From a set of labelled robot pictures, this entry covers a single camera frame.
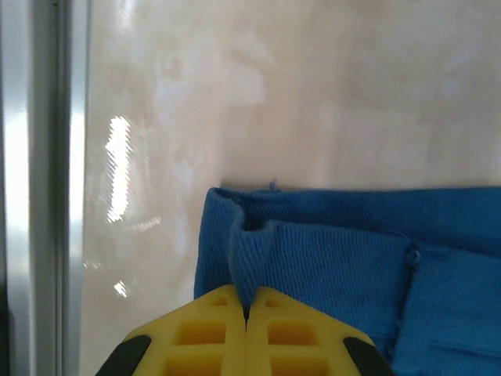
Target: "beige wall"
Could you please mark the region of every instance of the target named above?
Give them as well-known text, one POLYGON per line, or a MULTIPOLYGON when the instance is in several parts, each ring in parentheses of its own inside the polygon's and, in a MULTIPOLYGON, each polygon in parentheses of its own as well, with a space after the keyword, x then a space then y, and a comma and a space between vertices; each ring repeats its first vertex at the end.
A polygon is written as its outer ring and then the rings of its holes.
POLYGON ((95 0, 81 369, 192 297, 210 186, 501 183, 497 0, 95 0))

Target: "marble wall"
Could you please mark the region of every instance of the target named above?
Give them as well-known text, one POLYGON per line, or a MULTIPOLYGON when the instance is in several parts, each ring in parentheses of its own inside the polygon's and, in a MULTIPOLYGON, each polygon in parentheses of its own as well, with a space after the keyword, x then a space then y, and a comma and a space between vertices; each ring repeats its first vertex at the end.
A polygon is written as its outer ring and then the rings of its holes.
POLYGON ((99 0, 81 374, 192 297, 210 186, 501 184, 501 2, 99 0))

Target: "white surface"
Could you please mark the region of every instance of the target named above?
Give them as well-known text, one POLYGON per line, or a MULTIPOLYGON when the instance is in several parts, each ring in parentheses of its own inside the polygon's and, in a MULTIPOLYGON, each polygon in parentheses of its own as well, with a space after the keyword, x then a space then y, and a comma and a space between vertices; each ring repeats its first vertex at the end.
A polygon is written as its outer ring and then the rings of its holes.
POLYGON ((501 183, 496 0, 94 1, 83 375, 192 297, 210 186, 501 183))

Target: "black rubber edge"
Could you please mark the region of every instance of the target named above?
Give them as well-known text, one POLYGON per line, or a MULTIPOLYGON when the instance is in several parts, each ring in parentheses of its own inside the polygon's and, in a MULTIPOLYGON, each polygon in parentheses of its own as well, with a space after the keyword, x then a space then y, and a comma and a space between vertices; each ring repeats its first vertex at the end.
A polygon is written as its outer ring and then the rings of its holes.
POLYGON ((122 342, 104 362, 96 376, 132 376, 150 343, 151 338, 144 334, 122 342))
POLYGON ((360 376, 395 376, 374 346, 355 337, 346 337, 343 343, 359 370, 360 376))

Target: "blue cloth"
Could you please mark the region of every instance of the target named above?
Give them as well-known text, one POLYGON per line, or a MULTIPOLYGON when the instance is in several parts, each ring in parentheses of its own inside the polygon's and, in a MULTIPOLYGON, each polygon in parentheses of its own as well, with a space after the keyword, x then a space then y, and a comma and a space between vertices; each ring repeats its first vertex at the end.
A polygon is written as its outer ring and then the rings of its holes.
POLYGON ((211 189, 195 298, 273 287, 365 331, 397 374, 501 374, 501 189, 211 189))

